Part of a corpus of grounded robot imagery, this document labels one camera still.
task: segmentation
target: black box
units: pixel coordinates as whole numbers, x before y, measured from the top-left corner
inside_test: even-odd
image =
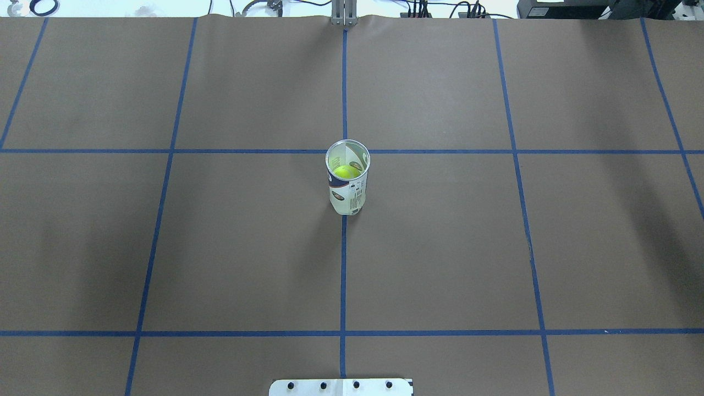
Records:
[[[608,0],[564,0],[559,3],[518,0],[518,16],[538,19],[599,19],[608,5]]]

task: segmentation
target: white plate with holes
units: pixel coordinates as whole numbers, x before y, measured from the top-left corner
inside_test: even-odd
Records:
[[[403,378],[349,378],[277,380],[269,396],[413,396],[413,380]]]

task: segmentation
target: black ring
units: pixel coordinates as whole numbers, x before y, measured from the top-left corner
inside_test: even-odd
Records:
[[[51,10],[49,10],[49,11],[47,11],[47,12],[45,12],[45,13],[38,13],[38,12],[36,12],[36,11],[34,10],[34,6],[36,6],[37,3],[39,3],[40,1],[41,1],[41,0],[32,0],[32,1],[30,2],[30,11],[31,11],[33,14],[35,14],[36,16],[49,16],[49,15],[53,14],[54,12],[56,12],[56,9],[58,8],[58,0],[54,0],[54,6],[51,7]]]

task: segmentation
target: yellow ball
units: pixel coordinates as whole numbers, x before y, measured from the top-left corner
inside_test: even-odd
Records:
[[[354,168],[353,166],[349,165],[338,166],[337,168],[333,169],[332,172],[335,174],[335,176],[342,179],[354,179],[362,174],[357,168]]]

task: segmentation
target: horizontal blue line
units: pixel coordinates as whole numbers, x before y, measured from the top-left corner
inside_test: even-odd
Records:
[[[325,154],[325,149],[173,149],[174,154]],[[0,149],[6,154],[169,154],[171,149]],[[511,149],[372,149],[371,154],[512,154]],[[704,150],[685,150],[704,154]],[[679,150],[518,149],[518,154],[681,154]]]
[[[339,337],[339,330],[294,331],[142,331],[142,337]]]
[[[142,331],[142,337],[472,337],[502,335],[623,335],[623,334],[704,334],[704,328],[577,328],[523,330],[292,330],[229,331],[183,330]],[[0,337],[134,337],[134,331],[90,330],[0,330]]]
[[[134,337],[134,331],[0,330],[0,337]]]

